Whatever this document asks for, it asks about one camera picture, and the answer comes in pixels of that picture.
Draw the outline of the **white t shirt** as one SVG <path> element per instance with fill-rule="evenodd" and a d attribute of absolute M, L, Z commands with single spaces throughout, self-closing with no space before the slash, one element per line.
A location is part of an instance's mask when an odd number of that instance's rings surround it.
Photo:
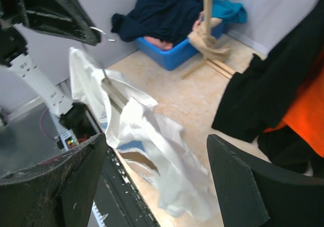
<path fill-rule="evenodd" d="M 107 144 L 122 156 L 137 152 L 147 159 L 145 163 L 129 159 L 128 165 L 157 189 L 158 207 L 173 217 L 188 213 L 200 221 L 211 219 L 218 202 L 209 190 L 208 171 L 182 138 L 183 127 L 156 113 L 157 101 L 122 73 L 106 69 L 128 99 L 119 114 L 101 86 L 102 70 L 83 50 L 70 48 L 69 72 L 72 98 L 90 108 Z"/>

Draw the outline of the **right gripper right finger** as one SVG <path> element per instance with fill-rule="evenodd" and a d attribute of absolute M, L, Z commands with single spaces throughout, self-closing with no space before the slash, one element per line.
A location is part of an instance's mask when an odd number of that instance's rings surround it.
<path fill-rule="evenodd" d="M 323 179 L 289 171 L 216 134 L 208 158 L 224 226 L 323 226 Z"/>

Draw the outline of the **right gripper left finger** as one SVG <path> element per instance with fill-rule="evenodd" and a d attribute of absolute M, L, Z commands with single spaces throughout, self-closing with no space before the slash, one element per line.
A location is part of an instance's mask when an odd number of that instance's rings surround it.
<path fill-rule="evenodd" d="M 100 133 L 1 177 L 1 226 L 87 226 L 106 148 Z"/>

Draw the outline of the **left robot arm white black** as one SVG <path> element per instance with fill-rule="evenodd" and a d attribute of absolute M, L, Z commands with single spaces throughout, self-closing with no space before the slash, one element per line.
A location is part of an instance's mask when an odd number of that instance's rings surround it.
<path fill-rule="evenodd" d="M 86 106 L 60 91 L 40 71 L 28 52 L 28 42 L 14 27 L 72 39 L 91 46 L 101 35 L 78 0 L 1 0 L 1 66 L 21 77 L 58 116 L 67 129 L 88 128 Z"/>

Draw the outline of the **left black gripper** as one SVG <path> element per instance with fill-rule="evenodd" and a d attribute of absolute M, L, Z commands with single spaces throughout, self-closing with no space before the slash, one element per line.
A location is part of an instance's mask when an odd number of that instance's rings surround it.
<path fill-rule="evenodd" d="M 1 29 L 16 24 L 46 35 L 91 46 L 101 42 L 95 24 L 78 0 L 1 0 Z"/>

